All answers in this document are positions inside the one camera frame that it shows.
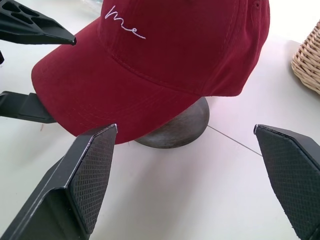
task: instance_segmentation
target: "dark wooden base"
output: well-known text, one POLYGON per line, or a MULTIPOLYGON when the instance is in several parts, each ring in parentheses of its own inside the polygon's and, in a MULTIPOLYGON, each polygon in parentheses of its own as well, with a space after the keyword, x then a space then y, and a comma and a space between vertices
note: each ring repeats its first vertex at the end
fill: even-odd
POLYGON ((192 143, 203 134, 208 125, 209 117, 208 102, 205 97, 202 97, 159 129, 135 141, 157 149, 182 147, 192 143))

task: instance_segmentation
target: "white embroidered text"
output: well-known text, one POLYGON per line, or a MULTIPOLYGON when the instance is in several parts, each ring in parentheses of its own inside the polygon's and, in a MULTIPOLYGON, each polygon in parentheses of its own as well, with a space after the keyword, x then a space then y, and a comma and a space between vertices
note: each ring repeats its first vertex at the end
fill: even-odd
POLYGON ((111 15, 114 15, 113 16, 113 20, 120 20, 121 21, 121 27, 126 30, 126 31, 129 31, 129 32, 132 32, 134 35, 138 36, 139 38, 142 38, 142 39, 146 39, 144 36, 141 36, 137 33, 138 29, 136 29, 135 27, 132 28, 132 29, 128 29, 128 28, 125 28, 124 27, 124 19, 121 18, 121 17, 118 17, 118 12, 117 11, 113 11, 115 9, 115 5, 113 6, 113 8, 111 8, 111 10, 107 13, 107 15, 105 15, 104 19, 107 19, 108 17, 110 17, 111 15))

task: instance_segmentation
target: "white tabletop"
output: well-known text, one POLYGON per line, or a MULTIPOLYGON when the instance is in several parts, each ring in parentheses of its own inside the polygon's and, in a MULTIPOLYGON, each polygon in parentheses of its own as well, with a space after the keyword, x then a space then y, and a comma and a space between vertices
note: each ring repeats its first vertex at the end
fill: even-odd
MULTIPOLYGON (((20 2, 74 34, 97 16, 80 0, 20 2)), ((270 38, 257 68, 240 96, 209 99, 210 127, 197 141, 169 150, 136 142, 115 146, 109 185, 90 239, 298 239, 273 193, 253 128, 269 124, 320 142, 319 97, 290 70, 299 46, 290 40, 301 42, 312 30, 319 3, 305 0, 301 6, 301 1, 270 0, 270 4, 270 38), (307 10, 305 18, 299 15, 307 10), (287 18, 281 20, 283 13, 287 18), (285 27, 291 21, 303 30, 285 27)), ((0 41, 5 57, 0 92, 34 92, 31 69, 55 47, 0 41)), ((57 123, 5 117, 0 117, 0 132, 1 236, 74 137, 57 123)))

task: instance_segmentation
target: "red baseball cap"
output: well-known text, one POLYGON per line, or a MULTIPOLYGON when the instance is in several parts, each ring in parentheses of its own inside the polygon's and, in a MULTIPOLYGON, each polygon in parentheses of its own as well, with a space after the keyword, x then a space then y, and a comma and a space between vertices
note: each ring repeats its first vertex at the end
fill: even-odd
POLYGON ((121 144, 201 97, 239 95, 269 25, 268 0, 104 0, 75 46, 34 66, 32 82, 71 134, 116 123, 121 144))

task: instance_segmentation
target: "cap brim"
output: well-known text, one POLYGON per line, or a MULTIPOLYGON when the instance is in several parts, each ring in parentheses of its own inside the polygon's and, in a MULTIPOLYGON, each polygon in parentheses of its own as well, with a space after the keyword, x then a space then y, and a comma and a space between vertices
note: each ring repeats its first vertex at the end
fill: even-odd
POLYGON ((116 143, 140 138, 200 97, 150 82, 116 62, 98 37, 98 18, 32 70, 34 89, 53 118, 71 134, 116 123, 116 143))

